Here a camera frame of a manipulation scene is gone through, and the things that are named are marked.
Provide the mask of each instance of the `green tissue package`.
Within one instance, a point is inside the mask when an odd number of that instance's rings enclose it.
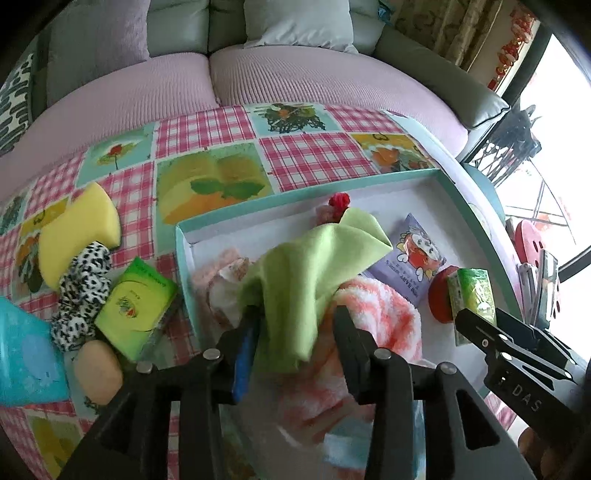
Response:
[[[178,305],[177,291],[175,282],[136,257],[117,281],[96,326],[128,360],[142,360]]]
[[[447,286],[454,320],[460,310],[469,309],[496,326],[495,300],[486,270],[460,268],[448,277]],[[455,334],[457,346],[470,343],[457,330]]]

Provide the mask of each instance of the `purple package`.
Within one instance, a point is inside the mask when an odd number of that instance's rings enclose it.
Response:
[[[411,213],[390,236],[390,241],[394,249],[363,275],[392,287],[416,307],[445,258]]]

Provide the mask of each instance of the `patterned pillow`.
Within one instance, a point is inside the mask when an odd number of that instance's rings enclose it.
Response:
[[[33,57],[30,53],[0,89],[0,156],[11,151],[29,128]]]

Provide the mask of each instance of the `pink sofa cover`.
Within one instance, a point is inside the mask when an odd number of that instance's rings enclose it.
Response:
[[[104,138],[217,106],[207,57],[197,53],[156,57],[96,79],[45,110],[0,158],[0,202]]]
[[[221,105],[318,102],[387,109],[426,127],[455,157],[467,130],[433,92],[365,55],[310,47],[228,47],[210,58]]]

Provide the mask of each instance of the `yellow sponge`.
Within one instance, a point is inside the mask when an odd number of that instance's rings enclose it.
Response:
[[[72,258],[97,241],[109,249],[121,243],[121,225],[113,202],[98,183],[86,190],[39,237],[39,269],[45,283],[59,290]]]

